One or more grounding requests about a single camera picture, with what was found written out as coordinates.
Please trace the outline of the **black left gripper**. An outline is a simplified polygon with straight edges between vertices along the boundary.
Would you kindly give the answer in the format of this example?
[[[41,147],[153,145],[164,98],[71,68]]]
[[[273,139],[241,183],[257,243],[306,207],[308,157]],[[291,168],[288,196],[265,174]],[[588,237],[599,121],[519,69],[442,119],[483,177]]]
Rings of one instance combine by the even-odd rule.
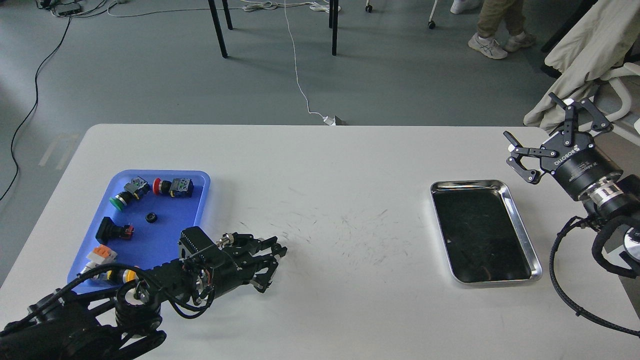
[[[222,249],[214,244],[201,250],[199,256],[210,273],[205,282],[201,300],[213,300],[250,283],[265,293],[288,248],[278,243],[276,236],[263,239],[253,234],[235,234],[235,246]]]

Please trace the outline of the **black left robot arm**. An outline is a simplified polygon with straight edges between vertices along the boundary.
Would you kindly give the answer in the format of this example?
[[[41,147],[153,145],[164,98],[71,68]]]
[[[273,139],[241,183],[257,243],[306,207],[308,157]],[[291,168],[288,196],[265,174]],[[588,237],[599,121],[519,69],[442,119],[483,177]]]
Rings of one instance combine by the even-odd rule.
[[[1,332],[3,360],[133,360],[166,340],[163,303],[196,319],[242,285],[263,293],[287,248],[277,237],[183,230],[179,256],[151,269],[111,263],[79,274]]]

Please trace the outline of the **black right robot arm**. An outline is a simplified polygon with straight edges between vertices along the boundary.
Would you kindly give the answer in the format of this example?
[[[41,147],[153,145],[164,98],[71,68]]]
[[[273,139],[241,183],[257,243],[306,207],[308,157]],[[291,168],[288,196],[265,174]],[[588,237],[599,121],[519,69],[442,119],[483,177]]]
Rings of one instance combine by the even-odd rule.
[[[596,316],[573,301],[560,286],[554,266],[564,237],[574,228],[588,227],[596,233],[590,252],[601,268],[631,280],[639,276],[639,178],[624,177],[622,169],[596,145],[595,133],[611,132],[613,124],[589,98],[562,100],[553,92],[549,97],[564,111],[563,124],[537,148],[522,146],[505,131],[503,135],[510,142],[506,164],[533,185],[550,174],[587,212],[584,218],[570,218],[551,246],[550,280],[561,300],[578,317],[638,337],[637,330]]]

